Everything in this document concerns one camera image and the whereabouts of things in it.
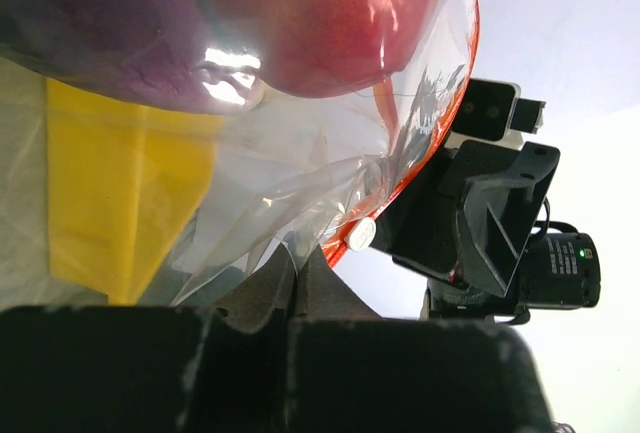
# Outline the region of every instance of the red apple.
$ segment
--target red apple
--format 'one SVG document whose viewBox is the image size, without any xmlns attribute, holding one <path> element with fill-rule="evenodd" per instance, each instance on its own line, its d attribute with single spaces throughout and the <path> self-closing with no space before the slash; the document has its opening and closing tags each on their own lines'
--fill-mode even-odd
<svg viewBox="0 0 640 433">
<path fill-rule="evenodd" d="M 208 0 L 273 88 L 308 98 L 370 87 L 407 66 L 438 0 Z"/>
</svg>

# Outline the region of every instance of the clear plastic bag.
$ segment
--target clear plastic bag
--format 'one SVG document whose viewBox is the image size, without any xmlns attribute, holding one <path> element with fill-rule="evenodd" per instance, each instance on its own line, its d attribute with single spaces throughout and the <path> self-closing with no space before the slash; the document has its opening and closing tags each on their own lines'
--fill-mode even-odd
<svg viewBox="0 0 640 433">
<path fill-rule="evenodd" d="M 32 70 L 0 61 L 0 307 L 211 301 L 278 243 L 337 261 L 442 141 L 478 34 L 476 0 L 0 5 Z"/>
</svg>

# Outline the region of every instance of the black camera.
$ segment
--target black camera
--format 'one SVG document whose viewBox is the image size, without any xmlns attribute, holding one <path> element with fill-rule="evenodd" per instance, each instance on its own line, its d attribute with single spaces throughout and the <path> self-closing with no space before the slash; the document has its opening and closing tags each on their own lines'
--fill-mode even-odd
<svg viewBox="0 0 640 433">
<path fill-rule="evenodd" d="M 541 124 L 544 102 L 519 94 L 517 85 L 472 80 L 453 124 L 469 139 L 441 146 L 377 220 L 372 246 L 429 278 L 425 317 L 509 316 L 522 324 L 530 309 L 598 303 L 591 237 L 550 219 L 547 191 L 560 151 L 495 143 Z"/>
</svg>

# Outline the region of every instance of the black cable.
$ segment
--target black cable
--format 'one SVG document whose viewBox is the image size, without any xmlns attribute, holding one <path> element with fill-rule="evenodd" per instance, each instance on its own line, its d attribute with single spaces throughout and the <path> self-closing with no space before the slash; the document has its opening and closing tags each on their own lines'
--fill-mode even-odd
<svg viewBox="0 0 640 433">
<path fill-rule="evenodd" d="M 576 433 L 573 426 L 567 423 L 554 423 L 553 427 L 555 428 L 555 433 Z"/>
<path fill-rule="evenodd" d="M 545 197 L 543 205 L 544 205 L 545 212 L 547 213 L 547 217 L 546 219 L 542 221 L 536 221 L 533 224 L 534 228 L 540 228 L 540 230 L 535 232 L 529 237 L 530 243 L 535 243 L 536 241 L 539 241 L 542 238 L 544 238 L 544 236 L 549 231 L 549 228 L 553 228 L 551 226 L 552 223 L 555 223 L 551 221 L 551 203 L 549 203 L 549 198 Z"/>
<path fill-rule="evenodd" d="M 517 315 L 512 320 L 507 321 L 507 325 L 511 325 L 511 326 L 526 325 L 527 323 L 529 323 L 529 320 L 531 320 L 531 312 L 529 311 L 529 308 L 525 308 L 522 313 Z"/>
<path fill-rule="evenodd" d="M 549 229 L 557 230 L 560 233 L 578 233 L 578 229 L 570 225 L 569 223 L 565 223 L 563 221 L 551 221 L 549 222 Z"/>
</svg>

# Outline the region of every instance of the black bracket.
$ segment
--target black bracket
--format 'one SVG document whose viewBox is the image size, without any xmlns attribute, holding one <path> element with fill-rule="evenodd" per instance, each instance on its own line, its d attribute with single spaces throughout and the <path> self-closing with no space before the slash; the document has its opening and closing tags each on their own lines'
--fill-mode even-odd
<svg viewBox="0 0 640 433">
<path fill-rule="evenodd" d="M 2 431 L 552 431 L 514 331 L 382 319 L 320 248 L 211 307 L 19 308 L 0 338 Z"/>
<path fill-rule="evenodd" d="M 372 246 L 432 279 L 504 297 L 559 159 L 535 143 L 442 148 L 378 219 Z"/>
</svg>

